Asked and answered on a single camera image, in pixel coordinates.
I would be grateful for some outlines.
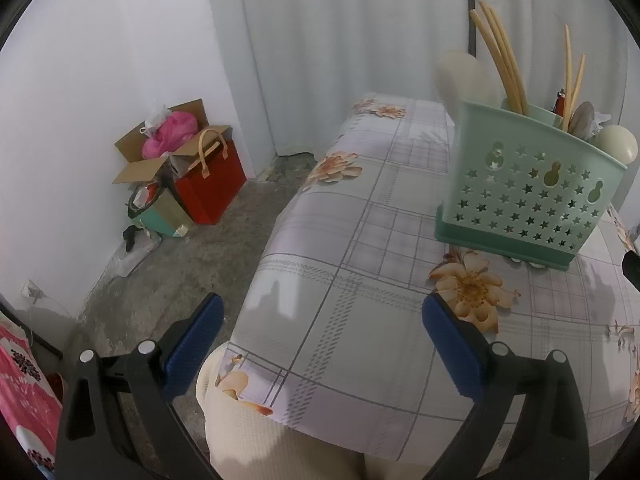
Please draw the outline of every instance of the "dark green basket base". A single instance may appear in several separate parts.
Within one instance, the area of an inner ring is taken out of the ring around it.
[[[567,270],[569,264],[575,258],[575,254],[565,253],[557,249],[477,231],[469,227],[449,224],[442,220],[442,204],[438,207],[436,213],[436,240],[471,249],[479,249],[488,253],[501,254],[559,270]]]

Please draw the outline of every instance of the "blue gripper pad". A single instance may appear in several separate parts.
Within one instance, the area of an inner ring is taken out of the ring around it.
[[[182,336],[174,343],[174,347],[164,362],[164,386],[162,396],[170,402],[175,397],[184,395],[195,377],[200,365],[209,353],[211,345],[218,335],[225,317],[222,298],[210,294],[199,306],[191,319],[171,326],[165,336],[174,328],[181,328],[180,323],[190,324]]]
[[[436,292],[422,303],[422,324],[460,395],[480,402],[489,346],[484,336],[471,323],[460,321]]]

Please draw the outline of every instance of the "keyhole-shaped hole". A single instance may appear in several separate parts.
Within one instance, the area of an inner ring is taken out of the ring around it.
[[[557,160],[551,165],[551,169],[545,173],[545,185],[553,187],[560,179],[560,162]]]
[[[590,203],[593,204],[594,202],[598,201],[598,199],[600,198],[600,190],[602,189],[602,186],[603,184],[601,180],[596,182],[596,187],[594,187],[587,195],[587,200]]]
[[[490,170],[499,170],[504,164],[503,149],[504,146],[501,142],[494,142],[494,148],[486,154],[484,162]]]

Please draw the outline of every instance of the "electrical outlet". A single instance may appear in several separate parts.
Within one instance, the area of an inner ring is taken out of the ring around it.
[[[23,298],[32,298],[33,303],[44,297],[44,293],[40,287],[31,280],[27,280],[27,282],[22,286],[20,294]]]

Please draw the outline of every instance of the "pink fabric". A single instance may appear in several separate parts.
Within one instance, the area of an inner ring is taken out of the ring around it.
[[[156,158],[174,152],[198,133],[198,120],[188,112],[172,112],[153,137],[142,146],[142,158]]]
[[[0,314],[0,413],[31,459],[49,470],[61,412],[23,330]]]

